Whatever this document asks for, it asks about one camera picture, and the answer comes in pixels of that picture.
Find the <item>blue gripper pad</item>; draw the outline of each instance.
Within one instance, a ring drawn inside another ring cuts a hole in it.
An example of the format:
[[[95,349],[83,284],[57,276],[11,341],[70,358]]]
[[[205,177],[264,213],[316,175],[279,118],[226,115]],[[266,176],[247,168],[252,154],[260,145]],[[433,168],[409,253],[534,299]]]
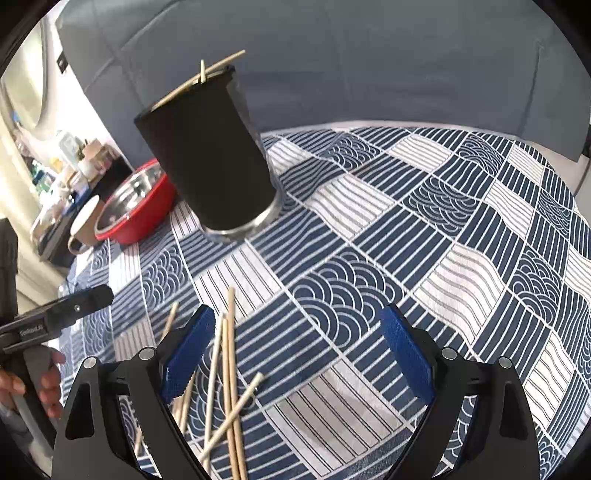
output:
[[[213,337],[216,326],[214,311],[210,307],[205,307],[198,310],[195,315],[199,317],[176,347],[164,368],[160,396],[166,404],[183,394]]]
[[[427,405],[435,392],[431,383],[431,366],[413,341],[413,337],[390,307],[382,312],[382,334],[390,345],[402,374],[413,393]]]

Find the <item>gray couch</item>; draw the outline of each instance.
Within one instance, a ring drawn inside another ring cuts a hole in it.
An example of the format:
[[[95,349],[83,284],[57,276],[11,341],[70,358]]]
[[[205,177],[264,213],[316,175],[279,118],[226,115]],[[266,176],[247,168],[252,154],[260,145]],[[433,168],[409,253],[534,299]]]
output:
[[[70,0],[57,21],[132,165],[133,124],[208,63],[236,62],[261,131],[351,119],[467,125],[577,160],[591,80],[532,0]]]

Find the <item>tablecloth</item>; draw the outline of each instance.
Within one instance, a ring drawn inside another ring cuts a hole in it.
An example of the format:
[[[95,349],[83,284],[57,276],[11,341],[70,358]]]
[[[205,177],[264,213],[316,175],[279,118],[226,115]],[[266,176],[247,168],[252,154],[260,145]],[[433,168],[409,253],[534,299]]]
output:
[[[470,129],[358,124],[267,135],[287,200],[263,232],[208,241],[184,202],[147,239],[77,258],[63,292],[107,283],[110,308],[60,338],[63,400],[82,360],[130,358],[200,303],[237,288],[239,391],[267,378],[242,412],[250,480],[372,479],[417,428],[409,390],[379,328],[395,301],[466,358],[512,359],[535,422],[541,477],[591,414],[590,229],[533,147]],[[197,372],[187,441],[203,444],[211,347]],[[214,427],[223,420],[220,381]],[[475,399],[466,398],[436,473],[453,466]],[[133,407],[122,399],[132,439]],[[212,477],[231,478],[226,444]],[[142,468],[157,473],[149,451]]]

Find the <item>red bowl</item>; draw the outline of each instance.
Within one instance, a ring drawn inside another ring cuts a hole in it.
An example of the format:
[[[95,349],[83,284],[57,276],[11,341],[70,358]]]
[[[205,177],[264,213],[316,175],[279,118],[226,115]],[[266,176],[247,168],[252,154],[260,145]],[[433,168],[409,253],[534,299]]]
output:
[[[173,206],[176,189],[154,158],[117,188],[95,223],[98,240],[134,244],[149,235]]]

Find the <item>finger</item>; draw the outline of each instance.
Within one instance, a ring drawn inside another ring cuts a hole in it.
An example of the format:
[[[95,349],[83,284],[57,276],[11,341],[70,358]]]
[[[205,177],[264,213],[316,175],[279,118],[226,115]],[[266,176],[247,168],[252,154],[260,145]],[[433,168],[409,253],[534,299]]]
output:
[[[41,390],[39,392],[39,398],[45,405],[52,406],[60,401],[61,388],[56,387],[49,390]]]
[[[51,419],[58,419],[61,417],[61,411],[64,409],[64,407],[61,406],[61,403],[56,403],[55,405],[52,405],[51,407],[49,407],[46,412],[47,415],[49,416],[49,418]]]
[[[41,386],[43,388],[54,388],[60,384],[60,370],[53,365],[47,372],[41,376]]]
[[[54,348],[51,349],[51,360],[55,364],[65,364],[66,363],[66,356],[61,353],[59,350],[55,350]]]
[[[7,390],[0,389],[0,403],[10,410],[14,410],[16,405],[12,399],[12,395]]]
[[[25,384],[15,374],[0,370],[0,390],[6,390],[10,394],[24,395]]]

